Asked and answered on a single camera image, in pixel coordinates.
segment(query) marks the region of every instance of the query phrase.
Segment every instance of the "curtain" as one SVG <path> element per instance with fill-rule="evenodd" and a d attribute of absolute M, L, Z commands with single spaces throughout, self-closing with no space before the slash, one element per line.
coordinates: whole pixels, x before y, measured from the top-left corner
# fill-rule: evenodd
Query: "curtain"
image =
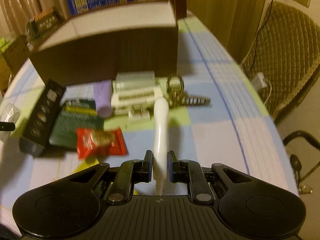
<path fill-rule="evenodd" d="M 65 19 L 69 18 L 66 0 L 0 0 L 9 31 L 25 33 L 25 24 L 42 11 L 55 7 Z"/>
<path fill-rule="evenodd" d="M 248 53 L 264 0 L 187 0 L 192 11 L 240 63 Z"/>

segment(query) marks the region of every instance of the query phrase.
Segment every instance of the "open box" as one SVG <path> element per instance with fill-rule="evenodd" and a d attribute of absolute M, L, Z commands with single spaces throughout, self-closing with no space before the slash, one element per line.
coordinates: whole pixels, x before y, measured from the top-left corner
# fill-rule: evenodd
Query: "open box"
<path fill-rule="evenodd" d="M 168 0 L 99 8 L 55 26 L 30 60 L 42 80 L 74 85 L 115 79 L 118 72 L 177 70 L 178 24 Z"/>

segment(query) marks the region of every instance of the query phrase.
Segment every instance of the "red snack packet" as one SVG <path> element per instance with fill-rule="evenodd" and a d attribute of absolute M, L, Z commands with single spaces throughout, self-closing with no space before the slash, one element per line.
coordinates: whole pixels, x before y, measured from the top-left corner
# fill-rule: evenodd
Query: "red snack packet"
<path fill-rule="evenodd" d="M 120 128 L 116 130 L 96 130 L 78 128 L 77 152 L 79 159 L 98 155 L 126 155 L 127 149 Z"/>

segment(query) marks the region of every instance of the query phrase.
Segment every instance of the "power adapter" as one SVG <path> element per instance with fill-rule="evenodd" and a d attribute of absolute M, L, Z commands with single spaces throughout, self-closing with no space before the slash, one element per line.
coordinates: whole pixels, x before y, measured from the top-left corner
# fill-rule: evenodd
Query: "power adapter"
<path fill-rule="evenodd" d="M 254 78 L 251 80 L 251 85 L 253 88 L 259 92 L 261 89 L 268 87 L 267 83 L 265 82 L 265 78 L 262 72 L 258 72 Z"/>

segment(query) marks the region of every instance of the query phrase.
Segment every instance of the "table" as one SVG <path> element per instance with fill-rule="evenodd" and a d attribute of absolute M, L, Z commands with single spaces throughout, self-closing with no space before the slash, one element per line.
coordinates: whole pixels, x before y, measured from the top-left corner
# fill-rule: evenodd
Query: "table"
<path fill-rule="evenodd" d="M 179 20 L 178 70 L 189 94 L 210 97 L 208 107 L 170 110 L 168 149 L 178 159 L 198 161 L 201 166 L 223 163 L 239 171 L 298 194 L 288 157 L 260 97 L 218 40 L 196 18 Z M 165 79 L 160 79 L 165 90 Z M 12 230 L 17 227 L 11 208 L 24 192 L 65 177 L 81 163 L 75 152 L 47 152 L 33 158 L 19 151 L 19 135 L 44 84 L 28 60 L 8 89 L 0 111 L 13 103 L 22 114 L 12 137 L 2 144 L 0 162 L 0 220 Z M 91 84 L 67 88 L 64 99 L 93 99 Z M 154 124 L 130 125 L 125 116 L 106 120 L 104 128 L 120 126 L 129 154 L 102 161 L 119 166 L 123 161 L 143 159 L 153 148 Z M 141 194 L 152 194 L 154 181 L 139 183 Z M 185 194 L 184 184 L 164 183 L 164 195 Z"/>

